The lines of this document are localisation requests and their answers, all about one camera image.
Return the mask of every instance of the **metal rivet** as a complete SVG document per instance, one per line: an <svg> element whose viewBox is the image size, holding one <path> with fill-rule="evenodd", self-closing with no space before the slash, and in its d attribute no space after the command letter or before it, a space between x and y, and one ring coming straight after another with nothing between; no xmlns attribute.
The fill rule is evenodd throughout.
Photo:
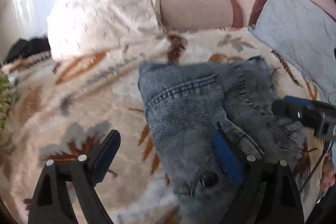
<svg viewBox="0 0 336 224"><path fill-rule="evenodd" d="M51 166L51 165L53 165L53 164L54 164L54 161L53 161L53 160L47 160L47 163L46 163L47 166Z"/></svg>
<svg viewBox="0 0 336 224"><path fill-rule="evenodd" d="M287 162L285 160L280 160L280 165L281 166L287 166Z"/></svg>
<svg viewBox="0 0 336 224"><path fill-rule="evenodd" d="M255 156L253 156L253 155L247 155L247 160L248 161L255 161Z"/></svg>
<svg viewBox="0 0 336 224"><path fill-rule="evenodd" d="M79 157L78 157L78 160L79 161L85 161L87 159L87 155L80 155Z"/></svg>

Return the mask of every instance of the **black button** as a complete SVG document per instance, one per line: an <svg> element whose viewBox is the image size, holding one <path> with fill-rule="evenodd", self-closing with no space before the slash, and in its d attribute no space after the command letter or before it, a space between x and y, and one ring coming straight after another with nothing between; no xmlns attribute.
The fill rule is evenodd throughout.
<svg viewBox="0 0 336 224"><path fill-rule="evenodd" d="M218 175L213 171L206 171L201 175L200 183L203 187L212 187L218 182Z"/></svg>

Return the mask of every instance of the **denim jeans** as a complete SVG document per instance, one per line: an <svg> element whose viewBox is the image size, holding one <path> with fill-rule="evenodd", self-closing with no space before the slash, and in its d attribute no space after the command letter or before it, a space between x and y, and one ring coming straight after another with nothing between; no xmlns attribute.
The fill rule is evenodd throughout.
<svg viewBox="0 0 336 224"><path fill-rule="evenodd" d="M139 90L154 146L182 214L193 223L218 223L238 190L212 146L218 123L246 154L272 163L284 159L292 169L301 157L303 127L273 115L277 98L270 79L260 57L231 64L139 65ZM204 185L202 178L211 181L213 174L215 180Z"/></svg>

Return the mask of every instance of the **floral blanket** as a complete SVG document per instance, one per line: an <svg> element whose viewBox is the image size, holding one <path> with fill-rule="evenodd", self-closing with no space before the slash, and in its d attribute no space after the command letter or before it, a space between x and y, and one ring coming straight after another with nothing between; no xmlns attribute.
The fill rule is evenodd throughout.
<svg viewBox="0 0 336 224"><path fill-rule="evenodd" d="M232 62L256 55L274 68L273 84L280 97L318 98L304 75L247 29L175 33L74 60L41 61L44 55L39 55L3 67L15 87L1 132L2 200L20 223L27 223L46 160L75 160L116 129L121 147L105 179L95 188L113 222L183 222L142 110L137 66L142 60L191 64ZM306 135L306 150L317 149L309 154L303 151L298 184L322 152L322 143L312 130L307 129ZM305 218L319 194L321 173L320 166L302 194ZM68 190L78 222L86 223L71 183Z"/></svg>

